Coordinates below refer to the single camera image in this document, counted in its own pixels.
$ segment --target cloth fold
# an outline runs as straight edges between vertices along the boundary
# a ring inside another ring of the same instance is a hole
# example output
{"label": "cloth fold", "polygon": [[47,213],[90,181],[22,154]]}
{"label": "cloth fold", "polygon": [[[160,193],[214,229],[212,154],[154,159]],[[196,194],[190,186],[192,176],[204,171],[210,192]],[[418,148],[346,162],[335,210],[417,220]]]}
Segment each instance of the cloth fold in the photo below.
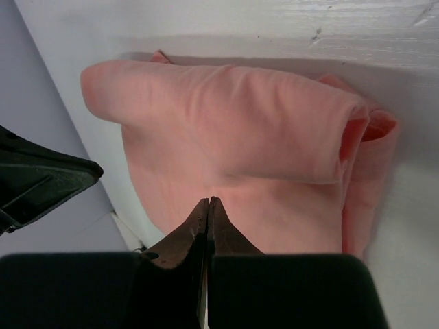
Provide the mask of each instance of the cloth fold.
{"label": "cloth fold", "polygon": [[399,125],[333,75],[113,60],[85,69],[87,108],[122,124],[130,177],[165,234],[203,197],[265,253],[360,258]]}

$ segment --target pink towel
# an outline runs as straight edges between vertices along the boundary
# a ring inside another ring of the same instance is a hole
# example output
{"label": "pink towel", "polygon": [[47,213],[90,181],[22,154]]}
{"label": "pink towel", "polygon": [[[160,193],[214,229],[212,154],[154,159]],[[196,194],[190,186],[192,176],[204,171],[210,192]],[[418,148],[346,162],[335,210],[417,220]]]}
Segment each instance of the pink towel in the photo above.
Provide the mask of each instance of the pink towel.
{"label": "pink towel", "polygon": [[215,195],[265,253],[363,257],[399,129],[338,78],[156,52],[90,66],[81,86],[94,115],[122,124],[132,183],[165,234]]}

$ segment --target black object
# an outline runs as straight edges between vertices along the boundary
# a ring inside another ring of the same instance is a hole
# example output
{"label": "black object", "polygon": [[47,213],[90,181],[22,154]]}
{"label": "black object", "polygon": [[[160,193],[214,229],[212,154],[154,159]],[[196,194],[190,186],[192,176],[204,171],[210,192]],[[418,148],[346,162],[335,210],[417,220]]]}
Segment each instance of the black object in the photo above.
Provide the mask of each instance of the black object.
{"label": "black object", "polygon": [[96,162],[46,149],[0,126],[0,235],[40,219],[103,173]]}
{"label": "black object", "polygon": [[264,255],[218,198],[142,254],[9,256],[0,281],[5,329],[199,329],[206,286],[211,329],[387,328],[360,260]]}

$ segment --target gray floor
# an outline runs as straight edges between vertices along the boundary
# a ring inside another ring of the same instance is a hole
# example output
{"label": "gray floor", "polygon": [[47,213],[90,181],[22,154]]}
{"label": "gray floor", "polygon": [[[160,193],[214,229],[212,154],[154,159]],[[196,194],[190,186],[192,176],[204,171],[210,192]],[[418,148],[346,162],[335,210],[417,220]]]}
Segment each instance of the gray floor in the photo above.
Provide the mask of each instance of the gray floor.
{"label": "gray floor", "polygon": [[[13,0],[0,1],[0,39],[0,125],[39,145],[88,158]],[[0,256],[126,250],[111,211],[97,184],[36,223],[0,236]]]}

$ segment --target fabric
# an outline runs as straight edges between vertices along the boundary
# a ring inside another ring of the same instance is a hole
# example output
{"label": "fabric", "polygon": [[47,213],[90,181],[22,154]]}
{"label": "fabric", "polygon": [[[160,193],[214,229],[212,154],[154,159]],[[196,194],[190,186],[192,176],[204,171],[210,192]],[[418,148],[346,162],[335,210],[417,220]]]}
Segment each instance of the fabric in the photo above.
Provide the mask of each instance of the fabric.
{"label": "fabric", "polygon": [[165,234],[220,197],[265,253],[360,258],[399,125],[333,75],[113,60],[81,75],[87,108],[122,125],[130,177]]}

